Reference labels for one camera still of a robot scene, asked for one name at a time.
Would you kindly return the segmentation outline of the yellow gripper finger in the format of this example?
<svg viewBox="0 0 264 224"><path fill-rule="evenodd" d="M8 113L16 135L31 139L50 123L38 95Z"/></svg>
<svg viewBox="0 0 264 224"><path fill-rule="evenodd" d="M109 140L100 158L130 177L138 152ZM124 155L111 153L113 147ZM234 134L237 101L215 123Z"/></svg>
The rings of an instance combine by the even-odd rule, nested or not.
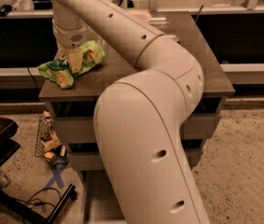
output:
<svg viewBox="0 0 264 224"><path fill-rule="evenodd" d="M72 50L68 54L69 69L72 74L75 74L81 70L81 64L83 62L83 51L81 49Z"/></svg>

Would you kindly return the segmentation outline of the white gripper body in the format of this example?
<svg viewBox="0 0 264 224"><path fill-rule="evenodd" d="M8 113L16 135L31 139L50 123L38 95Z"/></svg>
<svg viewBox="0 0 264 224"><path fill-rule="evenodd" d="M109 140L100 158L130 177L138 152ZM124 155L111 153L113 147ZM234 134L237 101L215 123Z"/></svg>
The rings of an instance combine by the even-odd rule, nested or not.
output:
<svg viewBox="0 0 264 224"><path fill-rule="evenodd" d="M85 41L86 25L80 19L73 21L52 20L53 33L57 42L66 49L77 47Z"/></svg>

